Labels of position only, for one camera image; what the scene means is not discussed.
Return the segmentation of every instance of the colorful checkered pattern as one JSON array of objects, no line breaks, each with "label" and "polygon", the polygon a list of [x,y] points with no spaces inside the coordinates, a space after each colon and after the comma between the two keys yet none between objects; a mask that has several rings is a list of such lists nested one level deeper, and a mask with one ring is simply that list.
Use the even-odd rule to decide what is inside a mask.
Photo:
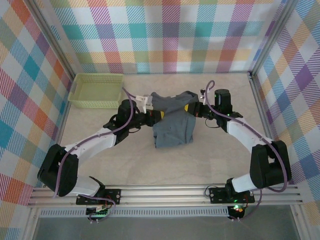
[{"label": "colorful checkered pattern", "polygon": [[310,223],[320,225],[320,0],[301,0],[258,73],[273,135],[288,146]]},{"label": "colorful checkered pattern", "polygon": [[23,0],[0,6],[0,240],[15,240],[71,80]]},{"label": "colorful checkered pattern", "polygon": [[269,12],[285,1],[50,2],[51,14],[60,22],[54,27],[68,41],[61,45],[73,48],[80,71],[150,74],[247,71],[258,49],[254,47],[268,36],[268,25],[262,29],[273,18]]}]

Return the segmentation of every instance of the gray cloth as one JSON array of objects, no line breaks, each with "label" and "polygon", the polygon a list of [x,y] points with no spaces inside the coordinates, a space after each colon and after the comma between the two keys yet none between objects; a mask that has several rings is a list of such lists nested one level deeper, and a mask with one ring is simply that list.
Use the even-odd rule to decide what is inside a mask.
[{"label": "gray cloth", "polygon": [[196,117],[185,111],[185,105],[198,102],[198,95],[185,91],[176,96],[159,96],[151,93],[154,110],[163,111],[163,119],[153,126],[156,148],[175,147],[192,143]]}]

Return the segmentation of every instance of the beige floor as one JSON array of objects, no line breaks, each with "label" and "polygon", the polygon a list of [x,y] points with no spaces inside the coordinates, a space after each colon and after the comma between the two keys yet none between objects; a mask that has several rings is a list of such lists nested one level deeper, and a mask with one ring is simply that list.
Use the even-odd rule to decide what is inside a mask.
[{"label": "beige floor", "polygon": [[[186,90],[198,94],[209,80],[215,80],[215,89],[230,90],[233,110],[263,133],[246,74],[126,75],[124,79],[125,88],[134,95],[154,91],[161,96],[172,96]],[[71,106],[61,144],[74,143],[95,133],[116,113],[115,109]],[[191,144],[156,149],[152,128],[145,126],[119,145],[88,159],[78,172],[83,176],[96,177],[106,185],[219,184],[248,173],[249,167],[250,154],[239,141],[220,128],[207,128],[205,120],[197,118]]]}]

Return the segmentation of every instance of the plastic basket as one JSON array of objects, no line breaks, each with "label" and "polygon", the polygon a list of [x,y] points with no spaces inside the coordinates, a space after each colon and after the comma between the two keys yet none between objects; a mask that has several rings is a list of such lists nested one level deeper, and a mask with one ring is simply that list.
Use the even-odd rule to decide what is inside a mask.
[{"label": "plastic basket", "polygon": [[117,109],[120,105],[123,74],[78,73],[68,101],[78,108]]}]

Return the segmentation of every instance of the plaid wall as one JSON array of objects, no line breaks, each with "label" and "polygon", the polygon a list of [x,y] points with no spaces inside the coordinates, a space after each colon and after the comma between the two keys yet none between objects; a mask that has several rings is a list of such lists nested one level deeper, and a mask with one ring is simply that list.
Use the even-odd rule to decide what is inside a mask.
[{"label": "plaid wall", "polygon": [[76,73],[125,74],[246,72],[286,2],[45,1],[38,6]]},{"label": "plaid wall", "polygon": [[71,81],[23,0],[0,0],[0,240],[15,240]]},{"label": "plaid wall", "polygon": [[312,225],[320,225],[320,0],[301,0],[258,73],[273,135],[289,151]]}]

